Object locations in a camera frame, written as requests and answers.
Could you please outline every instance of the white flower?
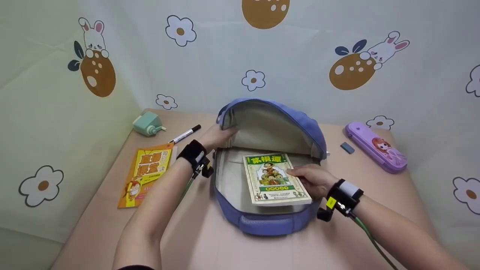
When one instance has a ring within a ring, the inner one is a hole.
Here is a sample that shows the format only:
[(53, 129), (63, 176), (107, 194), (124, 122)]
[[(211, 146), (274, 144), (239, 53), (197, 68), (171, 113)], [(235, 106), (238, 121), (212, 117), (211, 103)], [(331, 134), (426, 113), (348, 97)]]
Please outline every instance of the white flower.
[(51, 201), (59, 194), (58, 185), (63, 180), (61, 170), (53, 170), (51, 166), (40, 167), (35, 176), (23, 180), (18, 191), (25, 198), (25, 204), (28, 207), (39, 206), (44, 200)]
[(470, 72), (470, 81), (465, 87), (467, 93), (473, 93), (480, 98), (480, 65), (474, 67)]
[(178, 46), (185, 47), (187, 42), (197, 39), (197, 33), (193, 30), (193, 22), (189, 18), (180, 19), (175, 15), (170, 15), (167, 23), (165, 32), (169, 38), (175, 40)]
[(468, 209), (477, 215), (480, 215), (480, 181), (475, 178), (468, 178), (466, 181), (461, 177), (453, 179), (455, 198), (466, 203)]
[(158, 94), (156, 96), (155, 102), (166, 110), (170, 110), (171, 108), (178, 107), (178, 105), (175, 103), (174, 98), (172, 98), (171, 96), (165, 96), (162, 94)]
[(393, 121), (393, 119), (386, 118), (384, 115), (378, 115), (375, 116), (375, 118), (368, 120), (366, 124), (368, 127), (390, 130), (392, 125), (395, 124), (395, 121)]
[(249, 91), (254, 91), (257, 88), (265, 86), (265, 74), (261, 71), (248, 70), (245, 77), (241, 80), (241, 84), (246, 86)]

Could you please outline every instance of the gray eraser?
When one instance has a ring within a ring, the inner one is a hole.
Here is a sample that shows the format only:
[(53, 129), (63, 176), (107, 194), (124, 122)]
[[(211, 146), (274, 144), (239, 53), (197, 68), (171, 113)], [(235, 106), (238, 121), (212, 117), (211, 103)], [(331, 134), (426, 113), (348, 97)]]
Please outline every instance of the gray eraser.
[(355, 152), (355, 149), (353, 149), (348, 143), (343, 143), (340, 147), (342, 147), (348, 154)]

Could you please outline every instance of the brown egg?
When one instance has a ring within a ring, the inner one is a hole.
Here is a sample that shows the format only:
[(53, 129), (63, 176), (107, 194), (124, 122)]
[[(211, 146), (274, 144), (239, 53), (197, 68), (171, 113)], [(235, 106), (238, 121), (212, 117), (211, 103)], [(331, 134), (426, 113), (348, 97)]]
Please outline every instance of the brown egg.
[(285, 19), (290, 0), (242, 0), (241, 8), (247, 22), (258, 29), (269, 29)]
[(359, 53), (338, 60), (330, 69), (330, 82), (340, 90), (353, 90), (364, 85), (375, 73), (375, 60), (362, 60)]
[(88, 89), (101, 98), (108, 97), (115, 88), (115, 70), (112, 62), (94, 51), (92, 58), (84, 57), (80, 64), (82, 77)]

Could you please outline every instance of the book title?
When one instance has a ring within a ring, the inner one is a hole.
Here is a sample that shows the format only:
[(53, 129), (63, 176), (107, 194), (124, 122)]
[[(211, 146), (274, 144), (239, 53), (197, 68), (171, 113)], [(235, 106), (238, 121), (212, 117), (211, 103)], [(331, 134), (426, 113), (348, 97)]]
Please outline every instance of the book title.
[(271, 163), (282, 163), (287, 162), (283, 155), (267, 155), (267, 156), (258, 156), (258, 157), (247, 157), (247, 164), (255, 165), (262, 164), (266, 162)]
[(138, 164), (136, 176), (164, 172), (166, 166), (160, 166), (160, 163), (165, 163), (167, 157), (168, 151), (142, 155)]

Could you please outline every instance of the orange book cover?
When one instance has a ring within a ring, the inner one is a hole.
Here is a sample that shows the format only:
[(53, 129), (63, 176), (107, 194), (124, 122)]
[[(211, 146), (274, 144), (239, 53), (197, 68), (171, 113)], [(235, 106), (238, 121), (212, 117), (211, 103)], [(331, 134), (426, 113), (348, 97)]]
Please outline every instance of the orange book cover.
[(174, 143), (139, 148), (135, 153), (118, 208), (134, 208), (142, 204), (148, 190), (167, 170)]

